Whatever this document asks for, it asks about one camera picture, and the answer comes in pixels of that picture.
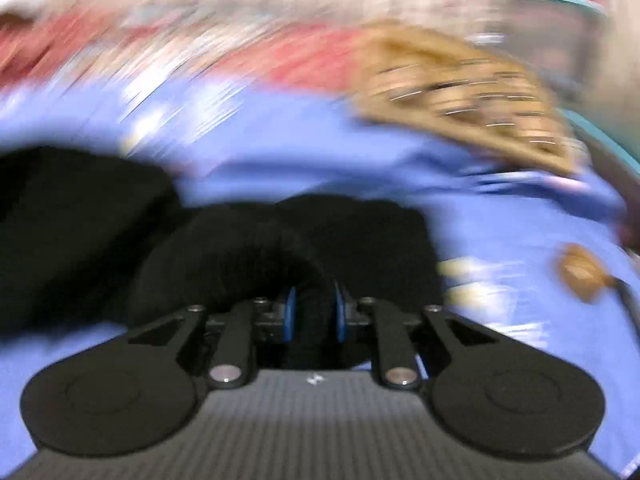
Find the silver bolt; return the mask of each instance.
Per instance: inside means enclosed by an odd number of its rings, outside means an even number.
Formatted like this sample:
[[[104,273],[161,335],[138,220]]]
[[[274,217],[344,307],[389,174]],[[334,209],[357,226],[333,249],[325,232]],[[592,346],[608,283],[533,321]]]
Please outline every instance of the silver bolt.
[[[411,368],[397,367],[391,368],[386,374],[385,379],[392,384],[398,384],[401,386],[407,386],[415,382],[418,378],[418,374],[416,374]]]
[[[209,370],[209,377],[217,383],[230,383],[240,378],[242,370],[233,365],[218,365]]]

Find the black cloth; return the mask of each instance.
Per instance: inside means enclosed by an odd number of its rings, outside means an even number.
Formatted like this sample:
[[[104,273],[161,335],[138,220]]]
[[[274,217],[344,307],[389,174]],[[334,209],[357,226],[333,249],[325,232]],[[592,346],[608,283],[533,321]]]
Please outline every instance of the black cloth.
[[[383,200],[303,195],[180,206],[159,168],[59,148],[0,156],[0,332],[298,295],[291,367],[335,339],[335,283],[408,312],[442,304],[424,216]]]

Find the blue tablecloth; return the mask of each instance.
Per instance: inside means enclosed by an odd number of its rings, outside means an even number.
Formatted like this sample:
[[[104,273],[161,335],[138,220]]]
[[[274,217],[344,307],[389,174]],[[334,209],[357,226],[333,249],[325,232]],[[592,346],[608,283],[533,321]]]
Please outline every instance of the blue tablecloth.
[[[591,450],[615,471],[633,460],[640,450],[640,352],[632,327],[612,293],[583,304],[554,272],[562,245],[576,242],[640,294],[612,229],[623,203],[605,182],[590,171],[580,176],[580,189],[538,171],[492,174],[494,164],[481,152],[365,124],[342,100],[236,83],[239,91],[226,100],[237,111],[197,139],[203,117],[217,113],[210,103],[230,95],[229,81],[170,80],[122,122],[121,84],[23,86],[0,94],[0,147],[48,143],[118,153],[131,145],[132,132],[155,121],[161,128],[132,156],[180,167],[176,184],[187,205],[335,191],[420,208],[434,219],[442,260],[472,256],[502,269],[483,280],[508,291],[508,311],[466,314],[542,327],[543,347],[593,374],[605,391],[606,418]],[[449,285],[463,282],[452,278]],[[121,331],[100,325],[0,343],[0,476],[34,452],[18,410],[29,378]]]

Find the white logo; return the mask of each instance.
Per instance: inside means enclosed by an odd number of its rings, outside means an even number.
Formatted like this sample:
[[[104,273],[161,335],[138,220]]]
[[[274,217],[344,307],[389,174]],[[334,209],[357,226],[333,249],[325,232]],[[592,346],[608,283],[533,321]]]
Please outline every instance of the white logo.
[[[306,382],[311,384],[312,386],[318,386],[318,384],[322,384],[325,381],[326,379],[320,374],[309,375],[309,377],[306,378]]]

